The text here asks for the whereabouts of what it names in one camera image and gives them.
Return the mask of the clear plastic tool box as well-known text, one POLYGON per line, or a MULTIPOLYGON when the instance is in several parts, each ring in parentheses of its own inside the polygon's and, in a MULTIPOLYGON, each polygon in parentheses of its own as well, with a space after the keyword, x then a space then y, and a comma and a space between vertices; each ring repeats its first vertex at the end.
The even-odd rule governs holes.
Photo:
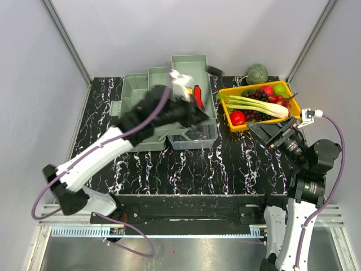
POLYGON ((133 152, 161 151, 165 142, 170 141, 175 150, 193 150, 211 148, 218 137, 216 111, 212 106, 213 116, 205 113, 205 94, 209 90, 210 77, 205 71, 207 57, 201 55, 173 55, 168 67, 149 68, 147 73, 126 75, 123 81, 121 97, 111 101, 109 115, 120 118, 130 111, 156 85, 171 87, 170 97, 162 112, 152 121, 155 126, 153 135, 133 148, 133 152), (189 102, 173 95, 171 69, 181 74, 191 75, 195 85, 201 87, 203 109, 199 109, 193 92, 189 102))

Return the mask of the red utility knife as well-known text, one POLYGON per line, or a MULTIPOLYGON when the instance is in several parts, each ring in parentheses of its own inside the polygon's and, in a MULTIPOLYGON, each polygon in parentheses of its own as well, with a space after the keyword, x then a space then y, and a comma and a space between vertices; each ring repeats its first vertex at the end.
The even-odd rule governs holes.
POLYGON ((195 85, 193 88, 193 96, 195 98, 195 102, 199 109, 204 108, 204 104, 202 102, 202 96, 201 96, 201 87, 199 85, 195 85))

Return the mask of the black handled hammer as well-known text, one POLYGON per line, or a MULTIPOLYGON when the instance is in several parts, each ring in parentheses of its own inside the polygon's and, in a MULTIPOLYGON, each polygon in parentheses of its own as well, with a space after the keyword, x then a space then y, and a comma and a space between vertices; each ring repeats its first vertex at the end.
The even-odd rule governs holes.
POLYGON ((213 110, 212 106, 214 105, 214 97, 215 97, 215 91, 218 90, 218 79, 223 76, 223 71, 215 66, 206 64, 205 65, 205 71, 210 77, 210 83, 209 83, 209 90, 205 94, 205 113, 209 116, 209 118, 212 118, 213 116, 213 110))

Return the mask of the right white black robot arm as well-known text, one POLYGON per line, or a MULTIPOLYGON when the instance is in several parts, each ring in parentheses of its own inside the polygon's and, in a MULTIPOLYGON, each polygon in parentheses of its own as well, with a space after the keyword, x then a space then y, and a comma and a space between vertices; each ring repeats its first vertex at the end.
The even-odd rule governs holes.
POLYGON ((326 174, 336 159, 345 158, 345 140, 320 139, 306 146, 294 117, 247 127, 264 146, 279 149, 294 164, 286 184, 287 206, 264 204, 256 210, 267 226, 267 254, 260 270, 307 270, 316 218, 329 204, 324 197, 326 174))

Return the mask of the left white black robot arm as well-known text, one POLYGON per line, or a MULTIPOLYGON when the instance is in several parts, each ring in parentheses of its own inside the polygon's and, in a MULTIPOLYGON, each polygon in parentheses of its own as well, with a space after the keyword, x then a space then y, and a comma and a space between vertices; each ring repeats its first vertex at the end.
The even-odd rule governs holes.
POLYGON ((209 119, 196 102, 180 97, 171 99, 170 93, 169 87, 155 85, 86 150, 62 165, 49 164, 43 168, 64 215, 86 210, 103 215, 110 223, 120 221, 122 209, 115 197, 89 189, 86 182, 116 157, 153 136, 155 128, 173 123, 193 128, 209 119))

